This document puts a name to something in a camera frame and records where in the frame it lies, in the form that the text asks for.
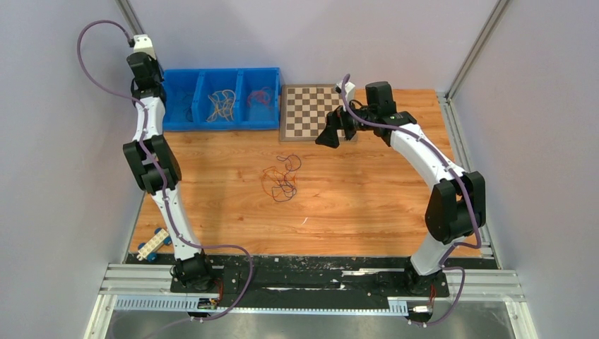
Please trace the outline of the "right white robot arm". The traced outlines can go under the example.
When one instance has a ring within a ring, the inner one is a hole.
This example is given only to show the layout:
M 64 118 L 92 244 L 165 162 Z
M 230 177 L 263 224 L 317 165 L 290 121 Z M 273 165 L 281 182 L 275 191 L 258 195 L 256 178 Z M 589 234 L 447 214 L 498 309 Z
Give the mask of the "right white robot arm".
M 402 274 L 403 288 L 421 295 L 442 272 L 447 258 L 459 246 L 479 249 L 480 228 L 486 221 L 485 179 L 479 172 L 467 172 L 450 160 L 425 135 L 417 119 L 399 111 L 391 85 L 386 81 L 366 85 L 367 103 L 354 99 L 355 85 L 344 78 L 334 91 L 341 104 L 326 115 L 317 145 L 338 148 L 338 133 L 347 141 L 358 131 L 372 131 L 385 144 L 401 154 L 429 187 L 425 211 L 427 235 L 409 258 Z

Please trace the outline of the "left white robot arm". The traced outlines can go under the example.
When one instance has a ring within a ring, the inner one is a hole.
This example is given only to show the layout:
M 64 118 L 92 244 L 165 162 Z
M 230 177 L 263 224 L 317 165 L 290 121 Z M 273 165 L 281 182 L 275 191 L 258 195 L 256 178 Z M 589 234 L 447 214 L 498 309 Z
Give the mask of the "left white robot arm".
M 179 190 L 182 172 L 162 131 L 166 92 L 158 61 L 145 52 L 127 57 L 131 96 L 138 112 L 136 133 L 123 151 L 136 183 L 159 208 L 174 249 L 172 279 L 198 292 L 213 289 L 216 274 L 191 229 Z

